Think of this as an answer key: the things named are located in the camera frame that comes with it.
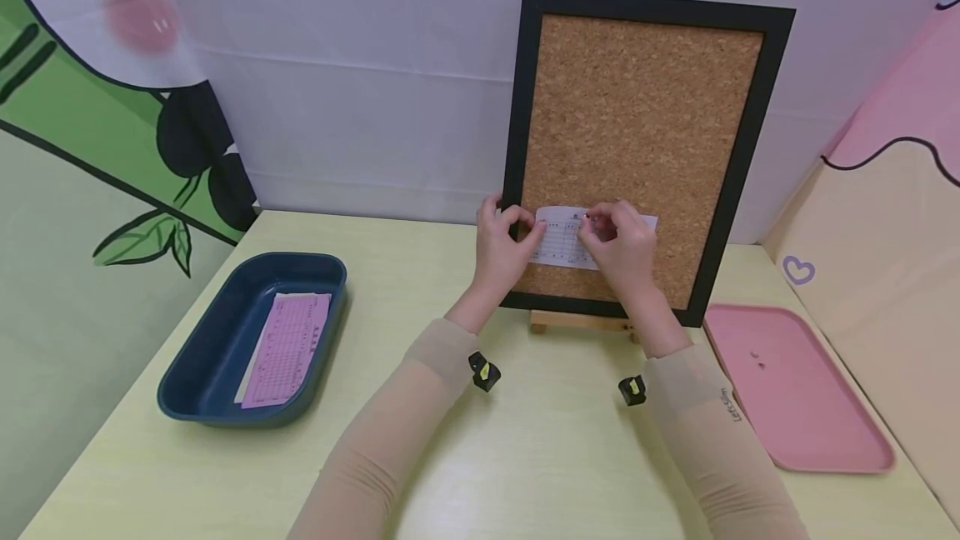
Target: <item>black frame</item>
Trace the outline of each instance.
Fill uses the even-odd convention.
[[[537,81],[537,60],[543,15],[571,15],[575,17],[613,18],[613,20],[667,23],[693,28],[720,28],[762,33],[763,42],[757,55],[750,90],[733,142],[730,163],[722,180],[713,220],[703,246],[700,268],[697,270],[687,308],[674,308],[677,320],[683,326],[698,328],[707,311],[713,283],[718,275],[727,238],[737,213],[740,194],[747,179],[747,171],[757,147],[760,128],[766,116],[770,94],[795,9],[702,2],[684,0],[523,0],[520,8],[520,29],[517,39],[517,66],[513,73],[513,97],[510,112],[510,132],[507,141],[507,163],[503,182],[502,206],[519,204],[523,197],[523,174],[527,160],[527,141],[530,135],[530,117]],[[512,230],[514,238],[517,229]],[[508,308],[536,308],[541,311],[586,313],[607,318],[625,318],[627,314],[619,302],[566,298],[528,292],[510,292],[502,302]]]

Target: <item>pink form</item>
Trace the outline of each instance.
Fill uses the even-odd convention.
[[[317,350],[329,307],[329,294],[274,296],[240,408],[283,405],[297,393]]]

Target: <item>white curtain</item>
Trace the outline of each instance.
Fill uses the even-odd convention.
[[[937,0],[797,9],[732,240],[753,243]],[[503,176],[520,0],[177,0],[260,203],[467,222]]]

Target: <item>hand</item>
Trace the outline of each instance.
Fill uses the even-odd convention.
[[[527,262],[546,232],[546,223],[518,205],[498,212],[500,194],[491,194],[477,210],[477,252],[473,282],[447,313],[470,333],[480,333],[507,293],[517,285]],[[520,242],[510,237],[510,226],[524,223],[530,233]]]
[[[656,290],[657,235],[632,204],[625,200],[598,204],[583,216],[577,237],[624,307]]]

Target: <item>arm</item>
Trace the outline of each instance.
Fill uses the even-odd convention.
[[[649,348],[648,405],[677,469],[717,540],[808,538],[730,382],[693,346],[659,292],[630,308]]]
[[[517,282],[543,237],[520,207],[477,212],[472,285],[444,319],[433,321],[387,381],[347,426],[324,463],[288,536],[291,540],[379,540],[393,504],[430,437],[467,387],[478,334]],[[532,227],[523,242],[510,226]]]
[[[580,239],[620,298],[647,355],[652,419],[717,540],[808,538],[730,382],[690,342],[653,281],[656,236],[633,206],[601,203]]]
[[[379,540],[419,454],[473,375],[478,337],[433,321],[333,447],[288,536]]]

